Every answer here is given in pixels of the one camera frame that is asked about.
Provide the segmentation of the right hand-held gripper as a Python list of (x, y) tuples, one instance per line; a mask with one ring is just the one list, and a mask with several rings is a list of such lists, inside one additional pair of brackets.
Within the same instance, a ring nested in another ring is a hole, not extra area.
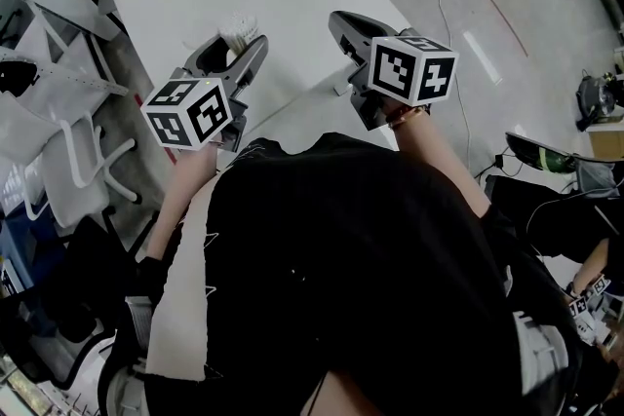
[(367, 130), (387, 123), (385, 97), (409, 107), (449, 98), (459, 61), (456, 51), (424, 36), (399, 35), (379, 20), (347, 11), (331, 12), (328, 28), (340, 50), (362, 64), (349, 84), (351, 103)]

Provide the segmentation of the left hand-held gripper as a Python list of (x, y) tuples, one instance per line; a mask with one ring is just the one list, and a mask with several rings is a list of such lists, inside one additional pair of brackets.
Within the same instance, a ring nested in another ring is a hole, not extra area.
[(227, 44), (216, 35), (193, 54), (140, 107), (162, 147), (198, 151), (207, 144), (239, 149), (248, 105), (238, 95), (254, 80), (269, 49), (256, 37), (228, 66)]

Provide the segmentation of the person's right forearm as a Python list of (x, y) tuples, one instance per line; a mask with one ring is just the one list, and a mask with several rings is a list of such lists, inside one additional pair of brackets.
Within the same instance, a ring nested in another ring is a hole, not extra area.
[(478, 216), (483, 217), (490, 201), (471, 172), (437, 129), (422, 107), (409, 107), (393, 98), (384, 98), (382, 111), (395, 135), (399, 150), (443, 173), (460, 191)]

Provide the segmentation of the person's left forearm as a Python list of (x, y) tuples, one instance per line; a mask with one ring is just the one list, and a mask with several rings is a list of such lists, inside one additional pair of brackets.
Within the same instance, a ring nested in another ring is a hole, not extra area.
[(209, 143), (198, 151), (183, 151), (175, 164), (146, 256), (162, 260), (178, 222), (199, 190), (216, 175), (217, 147)]

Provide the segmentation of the white metal storage rack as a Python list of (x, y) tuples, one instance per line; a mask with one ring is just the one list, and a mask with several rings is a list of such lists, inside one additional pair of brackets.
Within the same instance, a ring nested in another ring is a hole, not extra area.
[[(31, 0), (20, 1), (32, 14), (32, 21), (14, 49), (0, 46), (0, 62), (24, 62), (36, 67), (38, 77), (50, 75), (111, 95), (127, 94), (128, 89), (116, 83), (93, 33)], [(77, 31), (70, 44), (55, 30), (51, 18)]]

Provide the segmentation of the white office chair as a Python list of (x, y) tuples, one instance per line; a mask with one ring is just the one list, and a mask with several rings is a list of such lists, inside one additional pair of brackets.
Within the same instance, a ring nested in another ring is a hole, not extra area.
[(86, 113), (74, 124), (57, 123), (27, 110), (11, 95), (0, 96), (0, 159), (18, 168), (18, 179), (25, 181), (25, 168), (40, 161), (47, 203), (62, 228), (70, 228), (88, 215), (105, 211), (114, 190), (133, 204), (140, 194), (113, 177), (111, 166), (124, 154), (135, 151), (130, 138), (104, 156), (102, 128)]

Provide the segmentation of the person's black white shirt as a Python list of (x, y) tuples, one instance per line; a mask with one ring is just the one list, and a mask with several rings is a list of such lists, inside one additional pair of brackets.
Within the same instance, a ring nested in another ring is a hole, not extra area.
[(339, 133), (258, 139), (199, 207), (203, 377), (149, 416), (562, 416), (582, 364), (543, 264), (440, 171)]

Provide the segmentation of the wooden shelf cabinet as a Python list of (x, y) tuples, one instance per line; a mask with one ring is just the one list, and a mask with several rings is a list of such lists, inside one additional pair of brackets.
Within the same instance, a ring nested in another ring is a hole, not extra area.
[(587, 129), (594, 156), (600, 160), (624, 158), (624, 117), (617, 122), (599, 123)]

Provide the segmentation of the blue cabinet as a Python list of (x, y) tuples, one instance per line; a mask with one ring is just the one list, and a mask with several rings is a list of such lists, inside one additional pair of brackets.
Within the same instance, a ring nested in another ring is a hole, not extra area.
[(52, 212), (46, 208), (30, 220), (23, 205), (0, 221), (0, 256), (8, 260), (24, 289), (40, 283), (58, 264), (62, 246)]

